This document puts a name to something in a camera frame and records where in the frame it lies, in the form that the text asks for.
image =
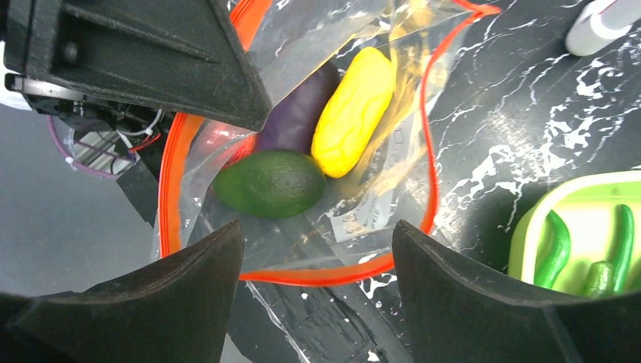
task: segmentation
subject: red wire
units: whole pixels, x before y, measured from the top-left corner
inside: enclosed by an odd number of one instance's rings
[[[145,141],[149,140],[149,138],[150,138],[150,136],[147,136],[147,137],[142,141],[142,144],[140,144],[140,145],[138,145],[138,146],[134,146],[134,147],[132,147],[131,149],[129,149],[129,151],[130,151],[130,152],[132,152],[132,153],[135,153],[136,151],[140,151],[140,150],[142,150],[142,149],[144,149],[144,148],[148,147],[149,145],[153,144],[154,142],[158,141],[158,139],[160,138],[160,136],[162,136],[162,134],[158,134],[158,135],[154,136],[154,138],[152,138],[152,139],[151,139],[151,141],[149,141],[149,142],[145,143]]]

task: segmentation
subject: green plastic container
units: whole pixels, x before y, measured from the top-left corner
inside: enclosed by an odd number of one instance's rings
[[[625,284],[629,287],[641,273],[641,171],[585,176],[546,194],[516,226],[508,275],[534,283],[534,270],[545,256],[551,237],[546,217],[554,209],[570,230],[572,249],[553,290],[579,294],[590,264],[611,258],[618,204],[627,204],[635,215],[633,257]]]

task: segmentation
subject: white label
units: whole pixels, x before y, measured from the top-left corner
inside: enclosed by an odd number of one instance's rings
[[[389,136],[383,172],[407,159],[413,121],[412,113]],[[351,240],[361,234],[382,229],[389,223],[392,216],[394,188],[383,188],[386,191],[380,195],[374,189],[381,190],[380,187],[370,188],[354,209],[340,216],[330,217],[336,242]]]

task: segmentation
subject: green chili pepper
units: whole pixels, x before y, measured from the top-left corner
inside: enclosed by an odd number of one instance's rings
[[[612,295],[615,267],[607,261],[594,262],[587,271],[581,295],[603,297]]]
[[[547,219],[552,223],[553,240],[550,244],[550,250],[534,273],[534,284],[551,289],[561,270],[568,264],[572,246],[570,231],[561,217],[550,210]]]
[[[615,293],[623,292],[623,286],[630,271],[632,249],[634,247],[634,213],[625,204],[617,206],[617,237],[612,264],[615,267]]]

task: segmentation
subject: green avocado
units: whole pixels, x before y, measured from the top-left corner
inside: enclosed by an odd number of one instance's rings
[[[261,218],[303,213],[318,202],[327,180],[309,156],[291,150],[266,150],[220,171],[212,183],[222,203]]]

